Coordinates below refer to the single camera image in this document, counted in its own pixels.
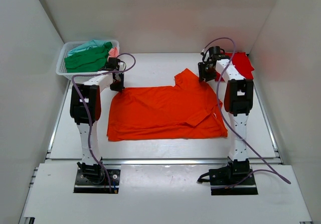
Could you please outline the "orange t shirt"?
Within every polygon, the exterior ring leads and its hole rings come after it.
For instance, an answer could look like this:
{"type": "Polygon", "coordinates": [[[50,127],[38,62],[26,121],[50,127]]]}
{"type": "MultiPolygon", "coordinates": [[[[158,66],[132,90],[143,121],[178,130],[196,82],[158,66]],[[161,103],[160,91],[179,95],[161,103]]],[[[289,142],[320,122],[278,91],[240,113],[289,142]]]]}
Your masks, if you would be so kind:
{"type": "Polygon", "coordinates": [[[111,142],[226,138],[221,106],[213,88],[185,69],[174,86],[129,87],[116,94],[106,135],[111,142]]]}

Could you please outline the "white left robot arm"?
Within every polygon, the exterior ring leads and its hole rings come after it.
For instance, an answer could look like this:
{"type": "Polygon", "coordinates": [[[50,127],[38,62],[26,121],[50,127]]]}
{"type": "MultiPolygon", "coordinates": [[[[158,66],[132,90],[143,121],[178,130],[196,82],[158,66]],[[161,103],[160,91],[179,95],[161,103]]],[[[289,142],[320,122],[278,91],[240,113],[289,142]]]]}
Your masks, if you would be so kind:
{"type": "Polygon", "coordinates": [[[82,161],[77,163],[82,175],[94,185],[109,181],[109,174],[103,167],[97,137],[97,122],[101,116],[101,92],[110,87],[113,91],[124,89],[126,64],[116,57],[110,57],[105,66],[83,84],[75,82],[77,74],[72,77],[72,95],[70,115],[79,130],[82,145],[82,161]]]}

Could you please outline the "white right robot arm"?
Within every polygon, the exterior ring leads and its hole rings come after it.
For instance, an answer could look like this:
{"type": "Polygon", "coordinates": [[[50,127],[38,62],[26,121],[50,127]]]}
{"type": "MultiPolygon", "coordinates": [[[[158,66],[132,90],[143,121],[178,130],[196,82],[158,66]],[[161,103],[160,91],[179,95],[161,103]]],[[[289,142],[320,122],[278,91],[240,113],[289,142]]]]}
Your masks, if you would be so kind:
{"type": "Polygon", "coordinates": [[[199,81],[213,80],[218,74],[224,79],[224,109],[229,114],[232,132],[237,133],[231,137],[227,166],[212,170],[212,180],[216,185],[236,184],[250,173],[247,146],[243,141],[253,107],[253,80],[239,73],[231,58],[219,46],[202,50],[201,55],[202,61],[198,63],[199,81]]]}

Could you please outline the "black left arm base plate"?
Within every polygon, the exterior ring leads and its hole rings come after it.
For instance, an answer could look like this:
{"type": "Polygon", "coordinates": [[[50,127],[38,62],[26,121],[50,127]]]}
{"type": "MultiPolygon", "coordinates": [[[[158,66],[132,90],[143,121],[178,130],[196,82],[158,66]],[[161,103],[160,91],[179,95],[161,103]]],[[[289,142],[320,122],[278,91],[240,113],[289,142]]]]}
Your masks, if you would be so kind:
{"type": "Polygon", "coordinates": [[[74,183],[74,193],[117,194],[120,184],[120,169],[106,169],[99,164],[87,165],[78,162],[74,183]]]}

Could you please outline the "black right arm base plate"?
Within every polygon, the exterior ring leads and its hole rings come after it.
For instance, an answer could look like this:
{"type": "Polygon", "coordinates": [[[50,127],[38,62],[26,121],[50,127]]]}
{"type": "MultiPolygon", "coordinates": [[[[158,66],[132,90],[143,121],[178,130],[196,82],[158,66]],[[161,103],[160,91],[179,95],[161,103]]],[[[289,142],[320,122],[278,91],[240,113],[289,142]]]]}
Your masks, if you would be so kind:
{"type": "Polygon", "coordinates": [[[209,183],[212,195],[257,195],[258,190],[248,159],[231,159],[220,168],[209,169],[200,175],[197,183],[209,183]]]}

